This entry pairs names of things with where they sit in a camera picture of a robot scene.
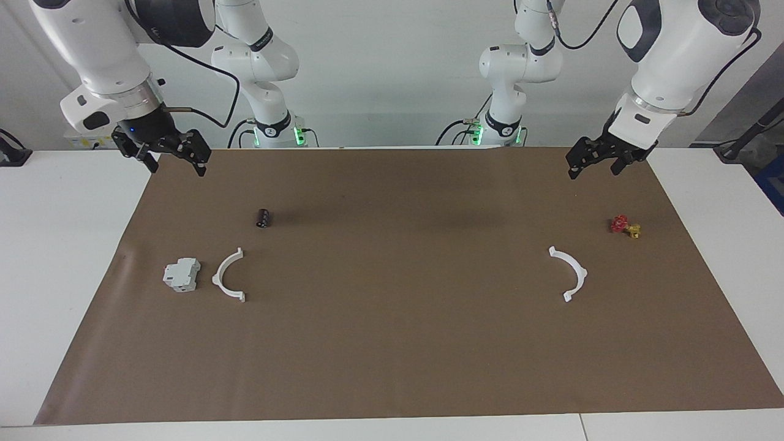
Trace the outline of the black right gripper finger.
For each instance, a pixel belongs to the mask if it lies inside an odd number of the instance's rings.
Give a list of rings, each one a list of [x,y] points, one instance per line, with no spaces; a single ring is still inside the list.
[[[200,178],[203,178],[206,173],[211,154],[212,150],[198,129],[191,129],[184,134],[184,158],[193,165]]]
[[[159,163],[149,153],[145,146],[140,147],[124,132],[112,132],[112,140],[118,151],[129,159],[135,159],[143,163],[150,173],[155,174],[159,169]]]

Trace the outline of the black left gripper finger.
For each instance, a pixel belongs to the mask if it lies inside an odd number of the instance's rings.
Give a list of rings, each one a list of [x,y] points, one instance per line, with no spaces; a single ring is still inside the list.
[[[586,167],[604,160],[602,151],[600,151],[600,143],[590,138],[579,138],[570,151],[566,153],[565,158],[569,166],[568,175],[570,179],[577,179]]]
[[[641,149],[639,148],[622,148],[618,150],[616,154],[617,159],[610,166],[611,173],[614,176],[618,176],[625,167],[639,161],[640,153]]]

